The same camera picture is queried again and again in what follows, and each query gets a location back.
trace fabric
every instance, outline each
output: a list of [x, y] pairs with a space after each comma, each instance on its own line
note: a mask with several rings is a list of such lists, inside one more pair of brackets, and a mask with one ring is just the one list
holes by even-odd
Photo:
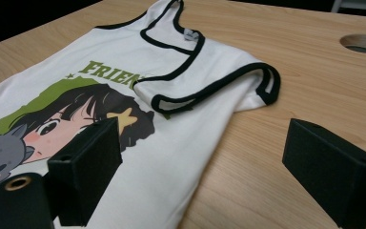
[[274, 67], [182, 28], [183, 4], [93, 28], [2, 82], [0, 182], [44, 175], [75, 135], [117, 116], [123, 163], [87, 228], [175, 228], [233, 113], [274, 103], [280, 87]]

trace girl's eye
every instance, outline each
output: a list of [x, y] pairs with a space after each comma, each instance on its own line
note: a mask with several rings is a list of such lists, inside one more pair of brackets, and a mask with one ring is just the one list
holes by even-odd
[[59, 124], [59, 120], [58, 119], [53, 119], [50, 120], [46, 123], [44, 123], [43, 125], [41, 125], [38, 129], [37, 129], [37, 133], [39, 135], [45, 135], [49, 132], [51, 132], [53, 129], [55, 129], [55, 127]]

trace table surface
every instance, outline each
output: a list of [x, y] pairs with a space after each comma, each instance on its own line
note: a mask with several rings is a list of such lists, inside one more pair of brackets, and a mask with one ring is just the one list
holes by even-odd
[[[0, 42], [0, 82], [97, 25], [128, 21], [155, 0], [103, 0]], [[337, 228], [282, 163], [291, 118], [366, 151], [366, 53], [341, 37], [366, 17], [226, 0], [185, 0], [181, 25], [277, 68], [277, 102], [233, 115], [179, 228]]]

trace gray cat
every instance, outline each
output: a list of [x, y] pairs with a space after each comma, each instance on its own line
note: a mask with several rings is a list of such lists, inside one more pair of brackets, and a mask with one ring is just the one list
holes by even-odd
[[34, 148], [26, 146], [22, 139], [26, 129], [27, 126], [22, 125], [0, 135], [0, 182], [34, 152]]

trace desk hole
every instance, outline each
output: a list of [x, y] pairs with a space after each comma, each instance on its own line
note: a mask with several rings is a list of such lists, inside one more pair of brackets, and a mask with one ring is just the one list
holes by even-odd
[[354, 52], [366, 53], [366, 34], [350, 34], [341, 37], [340, 44]]

